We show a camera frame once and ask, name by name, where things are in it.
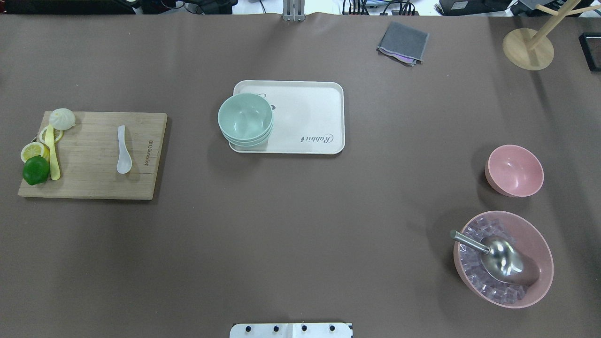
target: white metal plate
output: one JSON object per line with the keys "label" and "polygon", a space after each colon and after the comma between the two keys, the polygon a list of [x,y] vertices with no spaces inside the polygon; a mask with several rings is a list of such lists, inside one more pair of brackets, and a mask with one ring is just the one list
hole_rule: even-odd
{"label": "white metal plate", "polygon": [[344,91],[335,82],[240,81],[234,95],[263,96],[273,109],[273,131],[255,147],[230,147],[239,153],[333,155],[344,148]]}
{"label": "white metal plate", "polygon": [[352,338],[348,323],[236,324],[230,338]]}

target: wooden cutting board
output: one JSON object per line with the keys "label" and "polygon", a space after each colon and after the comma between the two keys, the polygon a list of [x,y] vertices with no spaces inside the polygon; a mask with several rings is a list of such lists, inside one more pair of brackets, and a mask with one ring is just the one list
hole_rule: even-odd
{"label": "wooden cutting board", "polygon": [[[46,111],[38,130],[48,125]],[[56,143],[61,178],[31,186],[23,180],[19,196],[151,200],[159,169],[167,115],[161,112],[75,111],[75,126]],[[127,174],[117,172],[117,127],[125,125],[132,157]]]}

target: pink bowl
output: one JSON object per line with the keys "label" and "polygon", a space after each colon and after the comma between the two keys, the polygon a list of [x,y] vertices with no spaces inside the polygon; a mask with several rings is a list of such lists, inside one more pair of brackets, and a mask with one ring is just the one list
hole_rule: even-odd
{"label": "pink bowl", "polygon": [[465,274],[465,271],[463,271],[463,267],[461,266],[459,243],[455,242],[455,247],[453,248],[453,258],[455,260],[455,268],[457,269],[459,276],[471,291],[485,300],[493,303],[494,305],[509,309],[520,309],[522,307],[528,307],[536,304],[538,301],[543,299],[543,297],[549,291],[549,288],[551,288],[555,270],[553,257],[551,256],[551,250],[549,249],[549,246],[547,245],[543,235],[541,235],[540,232],[538,232],[538,230],[536,230],[536,228],[527,220],[506,211],[483,212],[482,214],[479,214],[469,220],[469,222],[461,229],[461,232],[463,233],[465,228],[470,223],[480,217],[485,217],[485,219],[488,221],[499,220],[505,227],[507,233],[516,240],[516,243],[513,245],[514,248],[534,259],[540,268],[540,276],[538,277],[538,280],[528,288],[526,295],[521,300],[517,300],[513,304],[496,303],[486,298],[484,295],[482,295],[482,293],[479,293],[479,291],[476,290],[476,288],[469,282],[468,276]]}
{"label": "pink bowl", "polygon": [[492,188],[509,197],[534,195],[543,186],[543,166],[527,149],[506,144],[493,150],[486,166],[486,179]]}

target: gray towel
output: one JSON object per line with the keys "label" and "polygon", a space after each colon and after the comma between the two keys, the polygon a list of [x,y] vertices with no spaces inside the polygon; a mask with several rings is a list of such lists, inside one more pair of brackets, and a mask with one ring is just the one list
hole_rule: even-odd
{"label": "gray towel", "polygon": [[391,22],[377,50],[410,66],[423,62],[429,33]]}

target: yellow knife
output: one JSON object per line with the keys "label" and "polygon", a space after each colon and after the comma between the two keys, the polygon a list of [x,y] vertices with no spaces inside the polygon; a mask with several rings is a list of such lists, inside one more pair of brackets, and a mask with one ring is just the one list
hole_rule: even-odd
{"label": "yellow knife", "polygon": [[46,135],[44,136],[46,145],[50,150],[50,178],[52,180],[58,180],[61,178],[61,170],[58,167],[58,159],[56,158],[56,149],[54,148],[54,127],[48,125],[46,129]]}

